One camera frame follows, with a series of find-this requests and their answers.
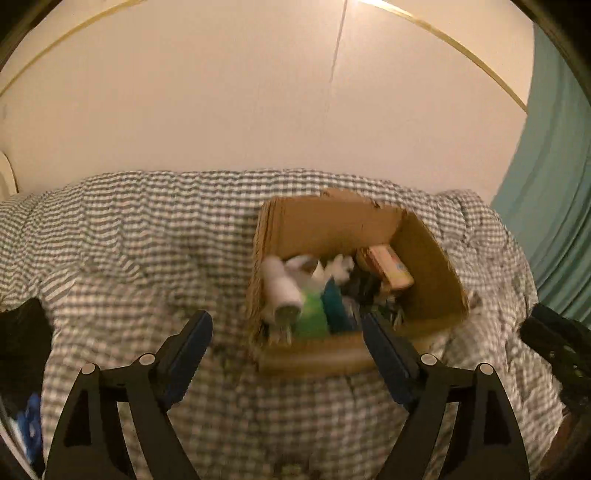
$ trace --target checkered blanket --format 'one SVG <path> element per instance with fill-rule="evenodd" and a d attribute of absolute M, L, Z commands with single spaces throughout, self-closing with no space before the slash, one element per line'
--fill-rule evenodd
<path fill-rule="evenodd" d="M 517 329 L 536 301 L 528 264 L 497 214 L 471 192 L 429 195 L 389 181 L 310 170 L 118 173 L 0 203 L 0 302 L 38 296 L 55 327 L 43 384 L 44 452 L 85 362 L 131 363 L 208 310 L 211 347 L 169 412 L 203 479 L 369 479 L 405 421 L 376 371 L 264 382 L 248 361 L 245 291 L 262 203 L 351 189 L 417 212 L 467 291 L 470 318 L 432 353 L 447 365 L 491 363 L 521 427 L 532 473 L 562 405 L 549 366 Z M 426 478 L 441 468 L 446 413 Z M 127 408 L 124 434 L 139 479 L 150 473 Z"/>

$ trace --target gold trim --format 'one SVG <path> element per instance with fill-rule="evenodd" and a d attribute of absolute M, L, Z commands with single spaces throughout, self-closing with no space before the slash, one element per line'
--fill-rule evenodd
<path fill-rule="evenodd" d="M 434 27 L 428 22 L 421 20 L 420 18 L 415 17 L 413 14 L 403 10 L 402 8 L 395 7 L 394 5 L 384 1 L 384 0 L 359 0 L 361 3 L 372 5 L 373 7 L 381 8 L 382 10 L 386 10 L 387 12 L 393 13 L 409 22 L 414 23 L 416 26 L 421 27 L 422 29 L 428 31 L 429 33 L 435 35 L 440 40 L 443 40 L 445 43 L 450 45 L 451 47 L 455 48 L 458 52 L 462 55 L 470 59 L 476 66 L 482 69 L 490 78 L 492 78 L 497 84 L 504 90 L 506 93 L 509 94 L 511 98 L 519 105 L 522 110 L 527 113 L 527 105 L 519 98 L 519 96 L 514 92 L 514 90 L 507 85 L 507 82 L 504 81 L 493 69 L 491 69 L 486 63 L 484 63 L 479 57 L 477 57 L 474 53 L 468 50 L 464 45 L 459 43 L 457 40 L 454 40 L 446 33 L 439 30 L 437 27 Z"/>
<path fill-rule="evenodd" d="M 68 32 L 64 33 L 56 41 L 52 42 L 46 48 L 44 48 L 43 50 L 41 50 L 37 55 L 35 55 L 6 84 L 6 86 L 0 91 L 0 98 L 22 76 L 23 73 L 25 73 L 29 68 L 31 68 L 31 66 L 33 66 L 34 63 L 37 62 L 37 60 L 39 60 L 43 55 L 45 55 L 46 53 L 48 53 L 50 50 L 52 50 L 55 47 L 57 47 L 65 39 L 71 37 L 74 33 L 79 32 L 80 30 L 83 30 L 84 28 L 88 27 L 89 25 L 92 25 L 93 23 L 99 21 L 101 18 L 108 17 L 108 16 L 110 16 L 110 15 L 118 12 L 119 10 L 122 10 L 122 9 L 128 8 L 128 7 L 132 7 L 134 5 L 138 5 L 138 4 L 140 4 L 142 2 L 145 2 L 145 1 L 146 0 L 126 0 L 123 3 L 120 3 L 118 5 L 115 5 L 114 7 L 111 7 L 109 9 L 107 9 L 107 10 L 105 10 L 105 11 L 103 11 L 103 12 L 97 14 L 97 15 L 95 15 L 94 17 L 89 18 L 86 21 L 83 21 L 81 24 L 75 26 L 74 28 L 72 28 Z M 470 59 L 480 69 L 482 69 L 495 82 L 497 82 L 497 84 L 504 91 L 506 91 L 506 93 L 508 93 L 511 98 L 513 98 L 513 100 L 517 103 L 517 105 L 519 105 L 523 109 L 523 111 L 527 113 L 527 106 L 526 106 L 526 104 L 521 100 L 521 98 L 519 98 L 519 96 L 513 91 L 513 89 L 509 85 L 507 85 L 506 81 L 504 81 L 486 63 L 484 63 L 479 57 L 477 57 L 476 55 L 474 55 L 474 53 L 472 53 L 470 50 L 468 50 L 464 45 L 462 45 L 461 43 L 459 43 L 457 40 L 454 40 L 449 35 L 447 35 L 446 33 L 442 32 L 438 28 L 434 27 L 430 23 L 425 22 L 424 20 L 421 20 L 420 18 L 417 18 L 417 17 L 413 16 L 413 14 L 410 14 L 406 10 L 403 10 L 402 8 L 399 8 L 399 7 L 395 7 L 394 5 L 392 5 L 392 4 L 388 3 L 388 2 L 385 2 L 384 0 L 359 0 L 359 1 L 361 1 L 362 3 L 367 4 L 367 5 L 372 5 L 373 7 L 381 8 L 382 10 L 386 10 L 386 11 L 388 11 L 390 13 L 393 13 L 393 14 L 395 14 L 395 15 L 397 15 L 397 16 L 405 19 L 405 20 L 408 20 L 409 22 L 412 22 L 415 25 L 417 25 L 418 27 L 421 27 L 422 29 L 428 31 L 429 33 L 432 33 L 437 38 L 443 40 L 445 43 L 447 43 L 448 45 L 452 46 L 458 52 L 460 52 L 465 57 L 467 57 L 468 59 Z"/>
<path fill-rule="evenodd" d="M 90 17 L 88 20 L 83 21 L 81 24 L 76 25 L 74 28 L 72 28 L 71 30 L 68 30 L 66 33 L 64 33 L 61 37 L 59 37 L 57 40 L 53 41 L 52 43 L 50 43 L 47 47 L 45 47 L 43 50 L 41 50 L 37 55 L 35 55 L 11 80 L 10 82 L 8 82 L 6 84 L 6 86 L 0 90 L 0 98 L 2 97 L 2 95 L 4 95 L 4 92 L 6 92 L 11 86 L 12 84 L 14 84 L 21 76 L 23 73 L 25 73 L 29 68 L 31 68 L 33 66 L 34 63 L 37 62 L 37 60 L 39 60 L 43 55 L 45 55 L 46 53 L 48 53 L 50 50 L 53 50 L 55 47 L 57 47 L 60 43 L 62 43 L 65 39 L 71 37 L 74 33 L 79 32 L 80 30 L 83 30 L 84 28 L 88 27 L 89 25 L 92 25 L 93 23 L 99 21 L 101 18 L 105 18 L 108 17 L 110 15 L 113 15 L 114 13 L 118 12 L 119 10 L 123 10 L 124 8 L 128 8 L 128 7 L 133 7 L 135 5 L 138 5 L 142 2 L 145 2 L 146 0 L 126 0 L 125 2 L 122 2 L 120 4 L 115 5 L 114 7 L 108 8 L 107 10 L 102 11 L 99 14 L 96 14 L 94 17 Z"/>

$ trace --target white cylinder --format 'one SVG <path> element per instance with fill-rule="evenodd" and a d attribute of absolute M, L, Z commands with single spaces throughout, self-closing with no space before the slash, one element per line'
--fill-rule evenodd
<path fill-rule="evenodd" d="M 265 257 L 261 265 L 265 298 L 271 305 L 275 323 L 295 323 L 304 306 L 304 295 L 287 273 L 279 257 Z"/>

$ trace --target small box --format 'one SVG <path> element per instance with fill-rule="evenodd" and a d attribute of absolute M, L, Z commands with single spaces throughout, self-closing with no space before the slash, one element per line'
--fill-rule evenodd
<path fill-rule="evenodd" d="M 396 333 L 425 352 L 434 336 L 467 315 L 462 285 L 446 254 L 412 212 L 379 205 L 354 192 L 327 190 L 320 197 L 278 197 L 263 205 L 254 238 L 253 268 L 246 307 L 249 350 L 261 375 L 318 378 L 354 374 L 375 367 L 361 332 L 323 339 L 294 339 L 269 345 L 263 336 L 261 262 L 267 255 L 287 260 L 312 254 L 329 260 L 359 248 L 389 244 L 408 268 L 414 284 L 398 300 L 405 322 Z"/>
<path fill-rule="evenodd" d="M 360 248 L 355 258 L 358 263 L 363 262 L 361 267 L 367 267 L 382 277 L 390 291 L 405 290 L 414 283 L 413 276 L 389 244 Z"/>

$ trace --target blue gripper pad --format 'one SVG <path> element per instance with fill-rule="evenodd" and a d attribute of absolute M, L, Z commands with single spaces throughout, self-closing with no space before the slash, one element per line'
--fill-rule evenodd
<path fill-rule="evenodd" d="M 183 399 L 212 336 L 212 317 L 200 310 L 180 333 L 169 337 L 156 353 L 155 390 L 165 411 Z"/>
<path fill-rule="evenodd" d="M 392 399 L 408 409 L 418 398 L 418 353 L 406 339 L 394 334 L 392 327 L 373 314 L 362 320 L 363 340 Z"/>

